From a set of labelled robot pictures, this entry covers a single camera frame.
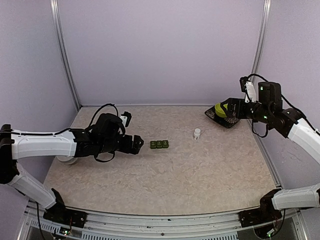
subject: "small white bottle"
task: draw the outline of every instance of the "small white bottle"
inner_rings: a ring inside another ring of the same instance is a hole
[[[201,130],[199,128],[196,128],[193,133],[193,139],[198,140],[200,138],[200,133],[201,133]]]

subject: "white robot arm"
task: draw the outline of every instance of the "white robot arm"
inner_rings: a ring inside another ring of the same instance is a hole
[[[258,83],[258,100],[253,83],[249,78],[257,76],[265,82]],[[253,123],[266,124],[268,131],[276,129],[283,137],[290,139],[304,149],[320,164],[320,133],[308,121],[307,117],[298,108],[294,107],[283,97],[279,83],[269,82],[258,74],[251,74],[240,79],[245,99],[229,98],[225,113],[238,119],[251,119]],[[283,109],[282,98],[291,106]],[[239,218],[243,227],[261,224],[280,219],[280,210],[290,208],[320,208],[320,183],[295,189],[274,189],[263,196],[258,209],[241,211]]]
[[[138,154],[144,141],[138,135],[132,137],[125,134],[130,120],[131,114],[128,112],[120,117],[103,113],[96,124],[86,129],[67,128],[56,133],[12,130],[9,124],[5,124],[0,130],[0,184],[8,184],[42,205],[46,209],[45,219],[66,225],[72,219],[73,226],[83,228],[86,213],[67,209],[55,189],[45,187],[17,160],[59,156],[60,161],[71,164],[77,158],[87,156],[94,156],[98,162],[108,162],[98,159],[100,153],[112,153],[113,157],[115,151]]]

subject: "marble surface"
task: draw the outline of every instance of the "marble surface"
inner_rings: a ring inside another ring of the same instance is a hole
[[[96,109],[83,107],[72,127],[86,127]],[[55,159],[45,184],[59,191],[67,206],[135,215],[217,213],[256,207],[275,188],[245,120],[226,129],[210,120],[203,106],[118,109],[132,114],[126,134],[140,135],[144,146],[138,155],[117,152],[108,163],[85,157],[64,165]],[[195,128],[201,129],[198,141]],[[169,140],[169,148],[150,149],[153,140]]]

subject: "wire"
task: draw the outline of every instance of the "wire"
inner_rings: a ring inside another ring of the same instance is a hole
[[[38,217],[38,225],[39,225],[40,234],[42,236],[42,239],[46,240],[44,233],[42,232],[42,229],[41,229],[41,223],[40,223],[40,217],[39,217],[39,203],[37,203],[37,202],[35,202],[35,203],[36,203],[36,215]]]
[[[68,127],[61,131],[51,132],[51,133],[27,133],[27,132],[14,132],[14,131],[0,131],[0,134],[14,134],[14,135],[21,135],[21,136],[56,136],[68,130],[71,130],[71,128]]]
[[[280,232],[282,226],[284,225],[285,217],[286,217],[286,209],[283,210],[282,222],[281,222],[281,225],[280,225],[279,228],[278,228],[278,224],[277,224],[277,222],[279,222],[279,219],[276,218],[276,220],[275,220],[275,221],[276,221],[276,225],[275,225],[276,227],[274,228],[274,229],[276,229],[276,232],[275,232],[273,235],[266,236],[266,237],[259,237],[259,236],[257,236],[256,232],[253,231],[254,234],[255,234],[255,236],[256,236],[257,238],[259,238],[259,239],[262,239],[262,240],[272,239],[275,235],[277,235],[277,234]],[[259,226],[259,227],[256,227],[256,228],[254,228],[254,229],[259,229],[259,228],[263,228],[263,227],[265,227],[265,226]]]
[[[257,135],[258,137],[260,138],[265,138],[266,136],[268,136],[268,133],[269,133],[269,129],[268,129],[268,124],[265,125],[265,134],[263,136],[259,135],[258,133],[255,132],[255,129],[254,129],[254,121],[251,120],[251,131],[253,134]]]
[[[105,105],[102,105],[101,107],[99,107],[99,109],[98,109],[97,111],[95,111],[95,113],[93,114],[93,117],[91,118],[91,121],[90,121],[88,127],[91,126],[91,124],[93,123],[93,121],[94,121],[96,115],[98,114],[98,112],[100,112],[103,108],[105,108],[105,107],[107,107],[107,106],[114,107],[114,109],[115,109],[115,111],[116,111],[116,116],[119,117],[119,112],[118,112],[117,107],[116,107],[114,104],[112,104],[112,103],[107,103],[107,104],[105,104]]]
[[[251,101],[251,98],[249,97],[249,93],[247,89],[245,89],[245,95],[247,96],[249,102],[251,103],[252,101]]]
[[[271,236],[272,238],[280,232],[282,226],[284,225],[285,217],[286,217],[286,209],[283,210],[283,217],[282,217],[281,225],[280,225],[280,227],[276,230],[275,234],[273,234],[273,235]]]
[[[71,226],[71,224],[72,224],[72,217],[70,218],[70,224],[69,224],[70,232],[69,232],[69,235],[71,235],[71,232],[72,232],[72,226]]]
[[[112,154],[113,154],[112,158],[109,159],[109,160],[106,160],[106,161],[100,160],[100,159],[98,159],[98,158],[96,158],[96,157],[94,157],[94,159],[95,159],[97,162],[99,162],[99,163],[107,163],[107,162],[110,162],[111,160],[113,160],[113,159],[115,158],[116,153],[115,153],[115,152],[112,152]]]
[[[269,81],[267,79],[265,79],[263,76],[256,74],[256,73],[251,73],[247,78],[251,78],[252,76],[261,78],[263,81],[269,83]],[[297,107],[293,106],[291,102],[288,101],[288,99],[285,98],[285,96],[283,96],[281,94],[281,97],[283,98],[283,100],[294,110],[296,110],[297,112],[299,112],[302,115],[302,118],[306,121],[306,123],[310,126],[310,128],[320,136],[320,132],[318,132],[318,130],[315,129],[315,127],[309,122],[309,120],[307,119],[307,116]]]

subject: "metal frame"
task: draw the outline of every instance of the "metal frame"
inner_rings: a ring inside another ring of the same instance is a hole
[[[258,44],[256,46],[251,73],[256,73],[259,69],[259,64],[260,64],[260,60],[261,60],[261,56],[264,48],[264,42],[266,38],[266,33],[267,33],[270,8],[271,8],[271,0],[264,0]],[[255,77],[252,77],[252,82],[255,83]]]
[[[64,35],[62,32],[62,25],[61,25],[61,21],[60,21],[58,0],[50,0],[50,3],[51,3],[53,22],[54,22],[54,26],[55,26],[56,36],[58,39],[58,44],[59,44],[59,48],[60,48],[60,53],[61,53],[61,58],[62,58],[66,78],[67,78],[68,85],[69,85],[69,88],[71,91],[73,103],[75,105],[76,110],[79,111],[82,106],[80,103],[80,99],[79,99],[79,95],[78,95],[78,92],[76,89],[74,79],[71,74],[71,69],[70,69],[67,51],[66,51],[66,47],[65,47]]]
[[[220,212],[185,216],[144,216],[116,213],[104,213],[86,210],[88,213],[84,228],[73,227],[73,236],[69,239],[78,240],[237,240],[238,231],[252,229],[241,228],[238,212]],[[40,208],[40,221],[43,231],[53,233],[69,226],[58,224],[42,218],[44,209]],[[287,209],[286,218],[296,223],[299,240],[308,240],[304,221],[300,211]],[[39,228],[37,207],[29,201],[22,219],[17,240],[26,240],[30,228]]]
[[[306,228],[305,220],[300,211],[297,211],[297,215],[292,218],[295,226],[295,232],[299,239],[309,240],[309,234]]]

